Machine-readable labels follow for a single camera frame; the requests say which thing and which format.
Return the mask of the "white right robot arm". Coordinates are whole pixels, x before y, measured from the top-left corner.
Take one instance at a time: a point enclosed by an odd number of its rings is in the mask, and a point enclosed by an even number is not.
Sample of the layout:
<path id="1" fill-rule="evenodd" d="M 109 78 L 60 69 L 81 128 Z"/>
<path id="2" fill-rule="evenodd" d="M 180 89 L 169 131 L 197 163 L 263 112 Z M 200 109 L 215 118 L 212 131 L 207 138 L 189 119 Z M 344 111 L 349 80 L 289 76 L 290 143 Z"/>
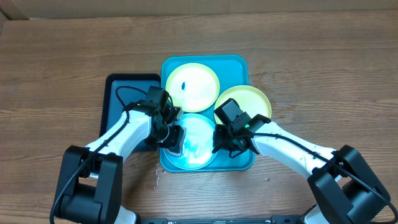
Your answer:
<path id="1" fill-rule="evenodd" d="M 214 150 L 235 157 L 246 150 L 285 164 L 310 186 L 316 204 L 300 223 L 372 223 L 391 198 L 359 151 L 318 146 L 284 131 L 263 115 L 217 112 Z"/>

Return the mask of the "light blue plate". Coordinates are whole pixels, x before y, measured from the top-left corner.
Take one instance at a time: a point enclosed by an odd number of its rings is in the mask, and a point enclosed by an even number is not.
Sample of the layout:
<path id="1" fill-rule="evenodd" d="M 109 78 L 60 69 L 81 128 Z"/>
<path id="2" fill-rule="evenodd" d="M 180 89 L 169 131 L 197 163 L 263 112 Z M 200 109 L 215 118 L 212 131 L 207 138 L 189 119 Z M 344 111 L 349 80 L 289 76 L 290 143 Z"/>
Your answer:
<path id="1" fill-rule="evenodd" d="M 211 164 L 217 155 L 212 153 L 214 122 L 201 114 L 187 113 L 176 124 L 186 129 L 182 152 L 176 156 L 164 149 L 160 153 L 163 168 L 170 172 L 190 172 Z"/>

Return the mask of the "brown sponge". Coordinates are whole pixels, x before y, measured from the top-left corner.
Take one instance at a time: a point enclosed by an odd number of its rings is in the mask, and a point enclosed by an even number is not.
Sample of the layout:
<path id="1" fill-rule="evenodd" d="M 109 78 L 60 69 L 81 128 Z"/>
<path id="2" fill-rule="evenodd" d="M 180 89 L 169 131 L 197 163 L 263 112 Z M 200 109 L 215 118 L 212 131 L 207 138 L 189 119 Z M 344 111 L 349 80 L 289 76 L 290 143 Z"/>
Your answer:
<path id="1" fill-rule="evenodd" d="M 182 153 L 182 150 L 180 147 L 170 147 L 170 148 L 166 149 L 166 151 L 173 156 L 180 156 Z"/>

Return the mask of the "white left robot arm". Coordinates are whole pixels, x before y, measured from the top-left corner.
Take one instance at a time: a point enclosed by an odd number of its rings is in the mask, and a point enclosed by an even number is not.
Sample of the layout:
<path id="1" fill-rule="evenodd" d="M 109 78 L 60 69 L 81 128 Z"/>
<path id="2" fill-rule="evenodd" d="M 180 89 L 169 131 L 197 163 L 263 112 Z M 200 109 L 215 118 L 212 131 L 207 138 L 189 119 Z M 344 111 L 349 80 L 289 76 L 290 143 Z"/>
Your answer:
<path id="1" fill-rule="evenodd" d="M 85 147 L 70 146 L 63 155 L 50 222 L 136 223 L 137 215 L 121 205 L 123 164 L 142 141 L 179 155 L 185 129 L 174 122 L 182 114 L 167 103 L 130 103 L 99 139 Z"/>

